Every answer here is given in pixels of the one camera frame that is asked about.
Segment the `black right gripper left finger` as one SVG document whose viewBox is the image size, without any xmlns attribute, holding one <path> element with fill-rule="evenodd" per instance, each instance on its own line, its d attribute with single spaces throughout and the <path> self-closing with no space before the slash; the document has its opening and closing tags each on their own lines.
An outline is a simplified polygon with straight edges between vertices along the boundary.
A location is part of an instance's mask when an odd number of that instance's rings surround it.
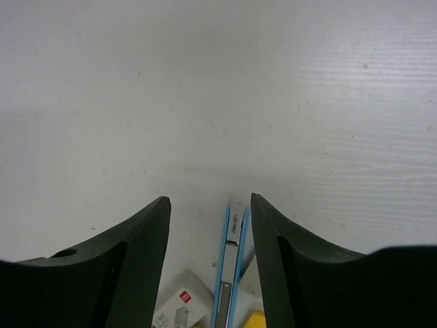
<svg viewBox="0 0 437 328">
<path fill-rule="evenodd" d="M 167 250 L 171 202 L 49 258 L 1 262 L 2 327 L 150 327 Z"/>
</svg>

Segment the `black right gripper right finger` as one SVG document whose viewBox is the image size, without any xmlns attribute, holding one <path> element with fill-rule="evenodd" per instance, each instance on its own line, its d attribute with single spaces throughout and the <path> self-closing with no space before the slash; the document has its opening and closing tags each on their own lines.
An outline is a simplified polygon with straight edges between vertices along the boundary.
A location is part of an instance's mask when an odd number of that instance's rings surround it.
<svg viewBox="0 0 437 328">
<path fill-rule="evenodd" d="M 436 247 L 361 254 L 326 241 L 251 196 L 269 327 L 435 327 Z"/>
</svg>

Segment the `grey eraser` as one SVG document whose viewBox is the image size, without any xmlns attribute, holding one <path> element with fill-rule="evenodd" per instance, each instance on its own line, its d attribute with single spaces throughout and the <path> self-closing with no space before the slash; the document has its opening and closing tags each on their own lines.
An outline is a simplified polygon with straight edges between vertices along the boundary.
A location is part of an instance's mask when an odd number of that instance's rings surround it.
<svg viewBox="0 0 437 328">
<path fill-rule="evenodd" d="M 262 310 L 262 289 L 259 278 L 257 257 L 253 256 L 239 283 L 241 291 L 252 300 L 252 308 Z"/>
</svg>

